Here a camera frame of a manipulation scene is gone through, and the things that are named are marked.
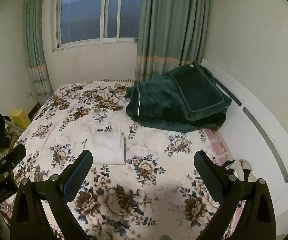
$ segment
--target window sill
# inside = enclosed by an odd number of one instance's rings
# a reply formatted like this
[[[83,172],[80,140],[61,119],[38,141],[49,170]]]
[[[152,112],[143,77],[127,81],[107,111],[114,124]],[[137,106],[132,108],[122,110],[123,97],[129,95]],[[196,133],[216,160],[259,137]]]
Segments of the window sill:
[[[137,43],[134,38],[105,38],[102,41],[100,39],[85,40],[85,41],[74,41],[70,43],[62,44],[59,48],[54,48],[52,51],[58,51],[63,49],[70,49],[80,46],[95,45],[95,44],[111,44],[111,43]]]

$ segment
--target bedspread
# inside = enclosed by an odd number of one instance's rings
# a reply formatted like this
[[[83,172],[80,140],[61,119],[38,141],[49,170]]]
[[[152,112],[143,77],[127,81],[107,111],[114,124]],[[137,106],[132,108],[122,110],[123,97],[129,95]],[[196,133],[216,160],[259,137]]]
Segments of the bedspread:
[[[26,157],[13,170],[17,183],[60,174],[86,143],[73,122],[90,130],[110,132],[120,127],[126,140],[125,165],[94,164],[74,201],[68,206],[90,239],[196,239],[218,209],[196,172],[193,158],[204,150],[218,159],[203,130],[178,133],[142,127],[125,113],[131,82],[86,82],[60,87],[41,107],[17,144]],[[11,217],[15,195],[1,211]],[[54,233],[62,238],[43,202]]]

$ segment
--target white headboard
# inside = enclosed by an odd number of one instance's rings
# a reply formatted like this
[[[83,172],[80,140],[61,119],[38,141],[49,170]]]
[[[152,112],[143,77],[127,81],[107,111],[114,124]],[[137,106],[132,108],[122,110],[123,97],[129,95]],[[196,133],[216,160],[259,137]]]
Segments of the white headboard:
[[[264,178],[270,190],[275,216],[288,210],[288,134],[273,114],[242,84],[203,59],[219,81],[219,87],[233,98],[227,119],[220,128],[231,154],[250,162],[257,178]]]

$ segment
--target green curtain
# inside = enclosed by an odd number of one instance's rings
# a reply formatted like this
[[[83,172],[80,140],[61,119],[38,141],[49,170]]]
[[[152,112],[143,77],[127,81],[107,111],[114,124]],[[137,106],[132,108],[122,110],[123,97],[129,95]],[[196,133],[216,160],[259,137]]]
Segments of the green curtain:
[[[178,66],[201,63],[209,0],[143,0],[136,58],[136,80],[147,80]]]
[[[44,104],[53,90],[44,58],[41,18],[42,0],[26,0],[25,33],[30,75],[39,103]]]

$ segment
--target window pane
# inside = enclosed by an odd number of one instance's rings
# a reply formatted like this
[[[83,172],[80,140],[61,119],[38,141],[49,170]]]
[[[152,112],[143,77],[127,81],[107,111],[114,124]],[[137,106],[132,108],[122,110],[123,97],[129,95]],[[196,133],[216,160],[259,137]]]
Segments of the window pane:
[[[101,0],[62,0],[62,43],[100,38]]]
[[[136,38],[139,35],[142,0],[122,0],[120,37]]]
[[[116,37],[118,0],[105,0],[104,38]]]

